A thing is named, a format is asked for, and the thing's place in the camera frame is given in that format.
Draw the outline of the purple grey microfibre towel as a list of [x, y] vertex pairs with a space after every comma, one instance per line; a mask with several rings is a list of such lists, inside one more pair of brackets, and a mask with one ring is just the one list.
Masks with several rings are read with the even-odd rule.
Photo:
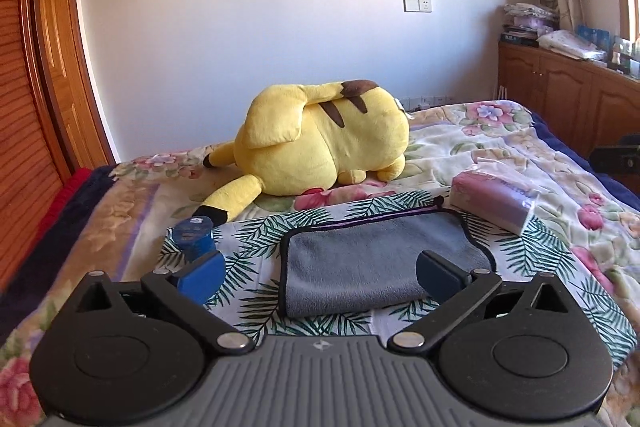
[[433, 251], [462, 269], [496, 269], [460, 213], [442, 207], [393, 211], [296, 228], [280, 240], [279, 311], [289, 319], [364, 312], [428, 297], [416, 259]]

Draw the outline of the wooden sideboard cabinet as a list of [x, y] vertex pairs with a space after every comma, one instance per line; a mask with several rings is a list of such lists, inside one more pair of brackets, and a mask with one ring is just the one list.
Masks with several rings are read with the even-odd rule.
[[499, 44], [498, 97], [539, 115], [582, 158], [639, 132], [637, 80], [544, 49]]

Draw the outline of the floral bed quilt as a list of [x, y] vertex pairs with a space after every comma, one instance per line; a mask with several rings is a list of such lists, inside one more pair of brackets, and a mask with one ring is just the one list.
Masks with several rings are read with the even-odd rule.
[[[156, 154], [113, 168], [115, 180], [94, 208], [50, 291], [37, 309], [1, 339], [1, 421], [35, 426], [42, 410], [29, 381], [32, 351], [87, 272], [134, 281], [157, 267], [180, 265], [167, 230], [187, 218], [207, 193], [235, 177], [231, 168], [204, 168], [202, 148]], [[540, 193], [533, 219], [547, 225], [611, 294], [637, 334], [634, 351], [615, 364], [601, 410], [609, 426], [639, 421], [639, 203], [620, 184], [597, 176], [556, 139], [542, 119], [518, 103], [484, 101], [415, 113], [402, 175], [298, 197], [262, 196], [234, 222], [361, 199], [425, 191], [446, 196], [454, 176], [477, 162], [506, 166]]]

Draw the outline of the blue plastic cup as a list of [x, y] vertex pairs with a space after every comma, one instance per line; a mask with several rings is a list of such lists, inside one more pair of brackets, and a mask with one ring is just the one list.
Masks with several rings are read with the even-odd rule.
[[214, 225], [209, 217], [184, 219], [168, 229], [168, 236], [186, 262], [193, 262], [215, 249]]

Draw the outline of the blue boxes on sideboard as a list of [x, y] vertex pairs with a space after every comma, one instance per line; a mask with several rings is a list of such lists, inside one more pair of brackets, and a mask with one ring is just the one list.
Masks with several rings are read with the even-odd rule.
[[588, 42], [594, 44], [602, 51], [611, 51], [611, 33], [604, 29], [592, 28], [583, 24], [576, 26], [576, 34]]

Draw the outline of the palm leaf print cloth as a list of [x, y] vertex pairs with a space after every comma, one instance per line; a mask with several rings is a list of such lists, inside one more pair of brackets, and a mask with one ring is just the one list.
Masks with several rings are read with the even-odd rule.
[[434, 251], [466, 271], [494, 269], [507, 282], [556, 275], [615, 364], [638, 343], [611, 294], [544, 222], [532, 219], [512, 234], [425, 191], [231, 222], [205, 240], [221, 258], [216, 277], [198, 283], [204, 307], [257, 341], [393, 336], [437, 308], [416, 280], [416, 259]]

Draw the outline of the white plastic bag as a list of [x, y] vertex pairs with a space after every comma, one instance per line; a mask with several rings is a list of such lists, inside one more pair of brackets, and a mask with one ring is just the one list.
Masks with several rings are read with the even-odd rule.
[[559, 53], [578, 61], [604, 61], [605, 50], [570, 31], [560, 29], [548, 32], [537, 39], [541, 48]]

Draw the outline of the pink tissue pack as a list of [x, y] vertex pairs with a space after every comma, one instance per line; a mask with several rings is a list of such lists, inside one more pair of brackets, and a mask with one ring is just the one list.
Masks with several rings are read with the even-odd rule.
[[449, 198], [454, 207], [521, 235], [533, 217], [538, 195], [527, 183], [469, 170], [452, 178]]

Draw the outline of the dark navy blanket edge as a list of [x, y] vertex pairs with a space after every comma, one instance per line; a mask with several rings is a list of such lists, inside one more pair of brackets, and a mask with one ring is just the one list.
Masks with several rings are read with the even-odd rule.
[[111, 190], [113, 168], [92, 170], [90, 178], [63, 209], [1, 294], [1, 339], [22, 323], [46, 297], [96, 205]]

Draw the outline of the stack of books and papers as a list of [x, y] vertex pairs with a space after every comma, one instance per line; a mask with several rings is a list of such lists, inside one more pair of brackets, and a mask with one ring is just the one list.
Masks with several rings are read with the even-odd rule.
[[536, 4], [503, 5], [500, 41], [516, 46], [538, 46], [538, 39], [560, 28], [559, 14]]

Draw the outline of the red blanket edge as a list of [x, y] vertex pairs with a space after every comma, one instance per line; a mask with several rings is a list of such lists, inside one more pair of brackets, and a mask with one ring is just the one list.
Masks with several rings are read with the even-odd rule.
[[55, 194], [51, 205], [43, 215], [42, 219], [39, 221], [37, 225], [36, 235], [32, 240], [32, 243], [29, 245], [27, 254], [30, 255], [32, 253], [37, 244], [43, 238], [44, 234], [46, 234], [47, 231], [49, 231], [50, 228], [55, 225], [55, 222], [58, 221], [58, 218], [61, 216], [61, 213], [65, 206], [76, 195], [79, 189], [87, 182], [87, 180], [91, 176], [91, 173], [91, 169], [80, 168], [73, 174], [73, 176], [70, 177], [70, 179], [63, 183], [60, 191]]

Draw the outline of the yellow Pikachu plush toy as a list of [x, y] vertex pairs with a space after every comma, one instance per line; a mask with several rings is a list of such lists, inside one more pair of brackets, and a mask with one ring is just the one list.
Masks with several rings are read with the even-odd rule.
[[262, 90], [233, 141], [209, 152], [207, 168], [235, 165], [241, 176], [216, 188], [195, 216], [235, 219], [262, 194], [298, 196], [393, 181], [405, 169], [410, 117], [390, 92], [367, 79], [276, 84]]

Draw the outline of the wooden wardrobe door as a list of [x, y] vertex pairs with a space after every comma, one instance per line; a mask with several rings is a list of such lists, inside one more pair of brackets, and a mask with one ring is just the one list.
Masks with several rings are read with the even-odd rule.
[[1, 0], [1, 283], [56, 194], [114, 154], [90, 81], [78, 0]]

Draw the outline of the white wall switch socket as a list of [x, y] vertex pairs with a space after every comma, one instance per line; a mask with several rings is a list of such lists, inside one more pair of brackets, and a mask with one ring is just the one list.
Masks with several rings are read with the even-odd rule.
[[404, 10], [407, 13], [431, 13], [432, 0], [404, 0]]

